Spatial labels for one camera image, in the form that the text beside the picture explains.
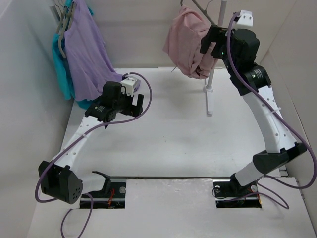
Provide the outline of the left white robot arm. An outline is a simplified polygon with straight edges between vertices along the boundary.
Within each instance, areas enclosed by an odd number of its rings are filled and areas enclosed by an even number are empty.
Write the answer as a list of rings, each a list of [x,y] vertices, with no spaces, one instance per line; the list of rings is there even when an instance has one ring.
[[[129,76],[121,82],[107,82],[102,95],[96,98],[85,111],[82,121],[66,147],[50,161],[42,161],[39,165],[39,181],[36,191],[68,204],[75,203],[81,194],[94,190],[98,196],[110,193],[109,182],[92,176],[78,176],[80,153],[88,141],[102,128],[116,124],[117,114],[130,117],[130,121],[143,114],[144,96],[138,94],[134,104],[134,93],[140,86],[140,80]]]

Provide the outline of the pink trousers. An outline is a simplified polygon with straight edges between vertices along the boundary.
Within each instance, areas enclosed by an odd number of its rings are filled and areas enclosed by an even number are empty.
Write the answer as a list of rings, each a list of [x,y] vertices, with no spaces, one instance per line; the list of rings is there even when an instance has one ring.
[[[214,43],[210,44],[205,54],[200,52],[201,39],[206,36],[210,26],[198,12],[183,5],[169,29],[163,51],[190,78],[208,78],[217,63],[217,59],[211,56]]]

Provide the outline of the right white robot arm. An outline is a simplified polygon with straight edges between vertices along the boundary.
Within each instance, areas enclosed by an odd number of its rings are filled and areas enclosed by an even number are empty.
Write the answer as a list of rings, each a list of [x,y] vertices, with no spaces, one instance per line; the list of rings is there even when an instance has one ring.
[[[281,115],[275,102],[271,80],[264,67],[254,62],[260,42],[247,29],[231,32],[212,25],[201,40],[201,53],[215,43],[211,55],[222,59],[230,80],[251,109],[264,138],[265,150],[255,154],[252,161],[230,177],[225,189],[241,195],[257,179],[289,163],[307,151],[290,130],[278,119]]]

